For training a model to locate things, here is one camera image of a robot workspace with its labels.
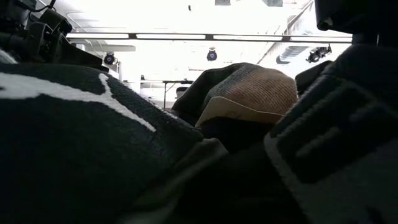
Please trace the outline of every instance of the ceiling duct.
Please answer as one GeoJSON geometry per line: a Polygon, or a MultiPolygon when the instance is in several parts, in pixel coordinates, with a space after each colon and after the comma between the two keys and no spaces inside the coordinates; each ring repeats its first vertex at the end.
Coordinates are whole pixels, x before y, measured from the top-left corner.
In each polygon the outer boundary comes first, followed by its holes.
{"type": "MultiPolygon", "coordinates": [[[[308,3],[303,11],[293,18],[285,31],[285,35],[313,35],[319,33],[320,31],[316,27],[314,19],[315,7],[313,1],[308,3]]],[[[288,64],[291,59],[302,53],[308,47],[306,46],[292,46],[286,43],[274,43],[269,48],[267,53],[257,62],[257,64],[262,64],[266,60],[271,60],[273,63],[276,60],[278,64],[288,64]]]]}

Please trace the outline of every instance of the white stripe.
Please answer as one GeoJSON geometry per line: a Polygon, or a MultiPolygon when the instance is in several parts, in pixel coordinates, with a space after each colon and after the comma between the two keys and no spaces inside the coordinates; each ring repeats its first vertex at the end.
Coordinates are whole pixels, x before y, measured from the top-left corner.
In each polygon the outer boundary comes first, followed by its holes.
{"type": "Polygon", "coordinates": [[[102,103],[115,110],[121,115],[137,121],[152,132],[156,129],[144,119],[131,112],[124,105],[112,97],[111,89],[108,86],[108,77],[104,74],[99,75],[101,83],[105,87],[105,93],[96,95],[87,91],[82,91],[70,86],[53,83],[48,80],[41,80],[36,77],[25,75],[11,75],[0,72],[0,99],[23,100],[27,98],[36,98],[39,95],[47,95],[62,100],[97,102],[102,103]]]}
{"type": "Polygon", "coordinates": [[[0,63],[18,63],[13,57],[11,57],[7,52],[0,49],[0,63]]]}

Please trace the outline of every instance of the bright light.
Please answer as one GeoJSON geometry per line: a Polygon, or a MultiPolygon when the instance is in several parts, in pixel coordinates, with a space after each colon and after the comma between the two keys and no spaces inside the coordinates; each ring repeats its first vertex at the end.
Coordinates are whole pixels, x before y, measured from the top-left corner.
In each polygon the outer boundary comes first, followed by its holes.
{"type": "Polygon", "coordinates": [[[74,39],[128,39],[129,34],[87,34],[87,33],[70,33],[67,38],[74,39]]]}
{"type": "Polygon", "coordinates": [[[282,37],[263,37],[263,36],[240,36],[240,35],[214,35],[216,40],[263,40],[263,41],[280,41],[282,37]]]}
{"type": "Polygon", "coordinates": [[[205,35],[185,35],[185,34],[137,34],[138,39],[205,39],[205,35]]]}
{"type": "Polygon", "coordinates": [[[290,40],[291,41],[297,41],[297,42],[302,42],[302,41],[306,41],[306,42],[341,42],[341,43],[351,43],[352,41],[352,37],[291,37],[290,40]]]}
{"type": "Polygon", "coordinates": [[[162,80],[140,80],[138,82],[129,82],[129,83],[150,83],[150,84],[155,84],[155,83],[163,83],[162,80]]]}

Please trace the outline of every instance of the white ceiling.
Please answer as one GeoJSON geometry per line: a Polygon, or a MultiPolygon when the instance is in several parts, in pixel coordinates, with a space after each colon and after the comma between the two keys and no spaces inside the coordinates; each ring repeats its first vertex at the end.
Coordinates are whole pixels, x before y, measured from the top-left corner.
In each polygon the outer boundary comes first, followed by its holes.
{"type": "MultiPolygon", "coordinates": [[[[42,4],[39,3],[37,8],[50,2],[39,1],[42,4]]],[[[282,34],[288,18],[297,15],[309,0],[284,0],[283,7],[267,7],[262,0],[231,0],[231,6],[215,6],[214,2],[215,0],[57,0],[55,7],[77,32],[282,34]],[[192,11],[188,10],[188,5],[191,5],[192,11]]],[[[135,52],[123,52],[122,63],[134,64],[135,73],[156,80],[193,78],[200,74],[198,70],[236,62],[256,63],[271,45],[153,40],[91,40],[90,43],[135,46],[135,52]],[[218,54],[215,62],[206,59],[210,47],[214,47],[218,54]]],[[[130,77],[126,75],[123,79],[129,80],[130,77]]]]}

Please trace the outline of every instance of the black camera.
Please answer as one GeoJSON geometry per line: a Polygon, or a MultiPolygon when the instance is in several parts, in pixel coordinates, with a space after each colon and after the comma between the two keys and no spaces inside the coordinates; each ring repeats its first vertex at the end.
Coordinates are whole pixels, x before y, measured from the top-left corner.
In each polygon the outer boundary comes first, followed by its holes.
{"type": "Polygon", "coordinates": [[[114,65],[118,60],[114,57],[114,52],[107,52],[104,58],[104,63],[107,65],[114,65]]]}
{"type": "Polygon", "coordinates": [[[331,47],[317,47],[310,52],[310,56],[306,59],[308,63],[316,63],[319,62],[321,58],[326,57],[331,53],[331,47]]]}
{"type": "Polygon", "coordinates": [[[209,50],[209,52],[207,53],[207,60],[210,62],[217,60],[217,53],[215,49],[209,50]]]}

